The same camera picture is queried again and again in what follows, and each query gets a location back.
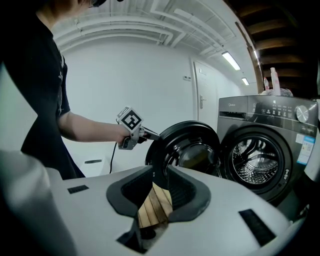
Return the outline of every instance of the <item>black cable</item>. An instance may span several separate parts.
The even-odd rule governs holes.
[[[117,143],[114,144],[113,153],[112,153],[112,157],[111,157],[111,161],[110,161],[110,172],[109,172],[109,174],[112,172],[112,160],[114,159],[114,156],[115,156],[116,146],[117,146]]]

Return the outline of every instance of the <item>plastic bag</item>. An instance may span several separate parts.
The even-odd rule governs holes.
[[[281,96],[293,97],[294,95],[289,89],[280,88]],[[264,90],[259,95],[274,95],[274,89]]]

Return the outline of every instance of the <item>power outlet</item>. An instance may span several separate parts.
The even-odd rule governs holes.
[[[191,76],[184,75],[182,79],[186,81],[191,81]]]

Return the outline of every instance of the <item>person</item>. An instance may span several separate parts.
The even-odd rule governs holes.
[[[15,13],[22,22],[6,23],[5,36],[1,39],[4,65],[38,115],[21,151],[37,158],[45,167],[58,170],[64,180],[84,175],[71,158],[61,135],[77,142],[119,144],[130,136],[122,125],[89,120],[71,112],[66,93],[68,66],[51,33],[58,21],[77,16],[105,1],[47,0],[37,11],[27,11],[32,1],[24,1],[25,9]]]

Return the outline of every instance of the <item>black t-shirt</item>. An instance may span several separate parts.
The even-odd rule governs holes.
[[[66,94],[68,67],[60,54],[53,34],[35,14],[23,17],[18,29],[8,27],[4,64],[17,88],[38,117],[21,151],[54,168],[62,179],[84,177],[63,143],[57,120],[70,111]]]

